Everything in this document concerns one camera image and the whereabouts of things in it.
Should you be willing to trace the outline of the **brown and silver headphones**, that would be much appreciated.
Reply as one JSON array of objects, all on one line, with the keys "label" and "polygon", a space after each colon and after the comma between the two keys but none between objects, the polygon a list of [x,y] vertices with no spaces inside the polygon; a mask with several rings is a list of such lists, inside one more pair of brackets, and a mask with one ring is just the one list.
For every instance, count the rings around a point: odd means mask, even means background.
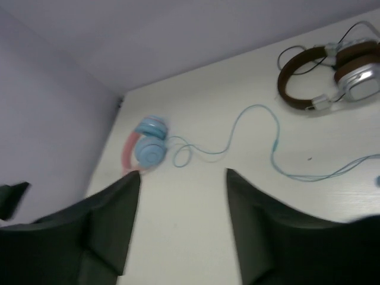
[{"label": "brown and silver headphones", "polygon": [[[286,91],[290,77],[307,63],[322,58],[335,59],[337,95],[330,98],[322,94],[310,100],[291,97]],[[379,94],[379,43],[373,39],[359,39],[304,50],[281,69],[277,90],[290,107],[298,110],[325,110],[340,99],[357,102]]]}]

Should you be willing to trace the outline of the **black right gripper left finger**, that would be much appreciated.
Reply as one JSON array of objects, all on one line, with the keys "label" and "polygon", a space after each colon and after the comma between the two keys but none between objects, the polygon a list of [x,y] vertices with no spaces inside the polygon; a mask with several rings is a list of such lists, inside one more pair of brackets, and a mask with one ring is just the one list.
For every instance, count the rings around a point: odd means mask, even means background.
[{"label": "black right gripper left finger", "polygon": [[1,228],[1,284],[116,284],[124,274],[141,176],[29,224]]}]

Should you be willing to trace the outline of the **pink and blue cat headphones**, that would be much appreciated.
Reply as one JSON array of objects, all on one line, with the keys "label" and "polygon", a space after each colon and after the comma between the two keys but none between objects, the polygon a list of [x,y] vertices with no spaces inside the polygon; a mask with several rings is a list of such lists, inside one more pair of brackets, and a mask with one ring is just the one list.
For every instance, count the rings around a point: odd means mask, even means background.
[{"label": "pink and blue cat headphones", "polygon": [[124,144],[121,165],[124,174],[158,166],[164,159],[168,127],[158,116],[145,117]]}]

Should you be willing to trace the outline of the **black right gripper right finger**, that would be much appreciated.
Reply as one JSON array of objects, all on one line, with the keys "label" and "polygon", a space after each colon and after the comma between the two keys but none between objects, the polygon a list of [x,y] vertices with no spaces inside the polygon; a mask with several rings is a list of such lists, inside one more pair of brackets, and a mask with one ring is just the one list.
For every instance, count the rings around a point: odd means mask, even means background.
[{"label": "black right gripper right finger", "polygon": [[346,223],[314,217],[233,169],[226,194],[243,284],[379,283],[379,216]]}]

